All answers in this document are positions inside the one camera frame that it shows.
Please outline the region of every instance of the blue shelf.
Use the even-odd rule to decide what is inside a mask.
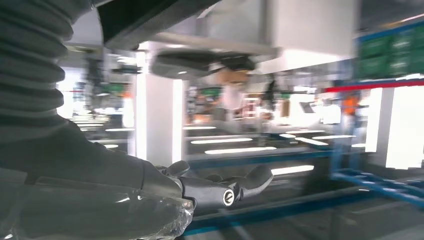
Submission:
[[[339,169],[333,172],[331,176],[335,180],[348,181],[388,197],[424,208],[424,190],[421,188],[351,168]]]

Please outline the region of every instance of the fluorescent light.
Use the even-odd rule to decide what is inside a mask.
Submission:
[[[249,147],[249,148],[233,148],[233,149],[219,149],[219,150],[208,150],[205,151],[205,154],[235,154],[235,153],[245,153],[245,152],[257,152],[265,150],[275,150],[277,148],[273,146],[266,147]]]
[[[313,145],[318,145],[318,146],[325,146],[328,145],[328,143],[322,142],[322,141],[315,141],[309,138],[304,138],[304,137],[296,137],[295,140],[297,141],[301,141],[304,143],[308,143],[308,144],[313,144]]]
[[[365,152],[377,152],[377,139],[379,137],[380,111],[382,108],[383,89],[373,88],[369,95],[368,123],[366,127]]]
[[[129,132],[134,131],[134,128],[110,128],[106,129],[106,132]]]
[[[347,139],[354,138],[354,135],[331,135],[331,136],[314,136],[312,139],[324,140],[324,139]]]
[[[395,80],[399,81],[399,80],[411,80],[411,79],[422,79],[422,78],[424,78],[424,75],[420,73],[412,73],[406,76],[398,77]]]
[[[181,44],[168,44],[166,45],[168,48],[173,48],[173,49],[177,49],[177,48],[182,48],[184,47],[184,45]]]
[[[183,154],[183,86],[181,79],[172,83],[172,163],[181,161]]]
[[[203,10],[200,14],[199,14],[199,16],[197,17],[197,19],[203,19],[204,17],[206,17],[211,11],[212,11],[212,9],[214,9],[215,8],[215,6],[217,5],[218,3],[215,3],[214,5],[212,5],[212,6],[210,6],[210,7],[208,7],[208,8],[206,8],[205,10]]]
[[[216,129],[215,126],[185,126],[182,129],[184,130],[204,130],[204,129]]]
[[[117,147],[119,147],[118,145],[116,145],[116,144],[106,144],[106,145],[104,145],[107,149],[114,149],[114,148],[117,148]]]
[[[304,130],[304,131],[286,131],[286,134],[313,134],[313,133],[323,133],[324,130]]]
[[[147,55],[145,52],[139,51],[135,53],[137,67],[141,67],[143,72],[137,74],[135,82],[135,157],[148,161],[147,159],[147,72],[149,66],[147,64]]]
[[[302,166],[291,166],[272,169],[271,172],[273,175],[283,175],[283,174],[294,174],[300,172],[311,171],[314,169],[313,165],[302,165]]]
[[[147,50],[149,48],[149,42],[144,41],[138,45],[138,50]]]
[[[421,17],[424,17],[424,13],[421,13],[421,14],[419,14],[419,15],[415,15],[415,16],[411,16],[411,17],[408,17],[408,18],[402,19],[402,20],[400,20],[399,22],[404,23],[404,22],[407,22],[407,21],[410,21],[410,20],[414,20],[414,19],[417,19],[417,18],[421,18]]]
[[[115,203],[123,203],[123,202],[126,202],[126,201],[128,201],[128,200],[130,200],[130,198],[129,198],[129,197],[124,198],[124,199],[119,200],[119,201],[116,201]]]
[[[92,120],[92,121],[80,121],[80,120],[74,120],[75,124],[102,124],[106,122],[105,120]]]
[[[220,144],[220,143],[235,143],[252,141],[252,138],[230,138],[230,139],[214,139],[214,140],[197,140],[192,141],[192,144]]]
[[[77,124],[78,127],[101,127],[103,124]]]
[[[280,137],[286,138],[286,139],[294,139],[296,136],[288,133],[280,134]]]
[[[110,95],[110,93],[103,92],[103,93],[97,94],[98,97],[104,97],[104,96],[108,96],[108,95]]]
[[[366,147],[365,143],[357,143],[352,145],[352,148],[365,148],[365,147]]]

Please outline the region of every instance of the green container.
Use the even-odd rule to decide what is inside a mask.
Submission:
[[[414,50],[410,60],[411,74],[424,74],[424,49]]]
[[[411,53],[398,52],[391,55],[388,66],[388,77],[400,77],[410,73]]]
[[[414,30],[402,31],[393,36],[393,40],[390,44],[391,51],[393,53],[409,51],[414,42]]]
[[[392,39],[392,36],[384,36],[364,41],[359,47],[360,58],[367,59],[386,54]]]
[[[414,29],[413,47],[415,49],[424,49],[424,26],[418,26]]]
[[[361,79],[384,78],[388,75],[389,56],[378,56],[359,61],[358,77]]]

